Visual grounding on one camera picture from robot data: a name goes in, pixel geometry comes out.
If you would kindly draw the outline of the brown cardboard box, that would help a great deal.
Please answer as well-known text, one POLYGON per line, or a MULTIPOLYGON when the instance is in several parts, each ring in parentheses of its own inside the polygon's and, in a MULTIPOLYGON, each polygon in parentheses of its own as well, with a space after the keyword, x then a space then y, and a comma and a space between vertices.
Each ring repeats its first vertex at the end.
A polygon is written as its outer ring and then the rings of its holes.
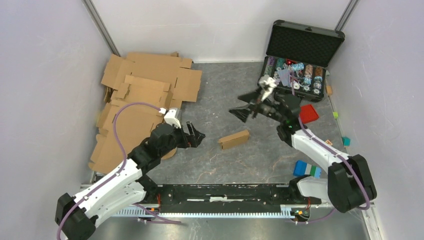
POLYGON ((222 150, 227 150, 246 143, 249 138, 250 132, 245 129, 243 131, 220 138, 218 143, 222 150))

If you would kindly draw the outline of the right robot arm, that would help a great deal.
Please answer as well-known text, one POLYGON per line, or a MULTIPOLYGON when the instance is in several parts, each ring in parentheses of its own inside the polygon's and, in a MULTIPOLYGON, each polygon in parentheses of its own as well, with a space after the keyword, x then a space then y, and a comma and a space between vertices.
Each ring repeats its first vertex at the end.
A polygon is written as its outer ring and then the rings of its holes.
POLYGON ((329 202, 341 213, 353 209, 368 210, 377 197, 377 190, 367 160, 360 154, 349 155, 317 137, 300 118, 301 99, 291 94, 275 94, 276 100, 262 100, 252 91, 238 96, 245 106, 229 112, 246 122, 258 114, 279 123, 278 137, 288 146, 304 153, 324 172, 326 178, 304 174, 289 182, 289 199, 302 204, 309 197, 329 202))

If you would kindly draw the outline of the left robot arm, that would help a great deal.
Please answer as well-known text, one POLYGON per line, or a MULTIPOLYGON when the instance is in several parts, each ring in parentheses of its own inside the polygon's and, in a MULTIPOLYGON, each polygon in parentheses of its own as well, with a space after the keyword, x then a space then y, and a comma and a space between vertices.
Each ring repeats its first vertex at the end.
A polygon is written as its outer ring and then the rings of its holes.
POLYGON ((153 203, 157 190, 143 185, 150 179, 146 175, 161 163, 170 151, 196 148, 206 137, 187 123, 188 132, 168 123, 160 123, 110 173, 90 187, 70 195, 64 193, 57 200, 55 222, 56 238, 64 234, 68 240, 87 240, 108 218, 129 205, 143 201, 153 203))

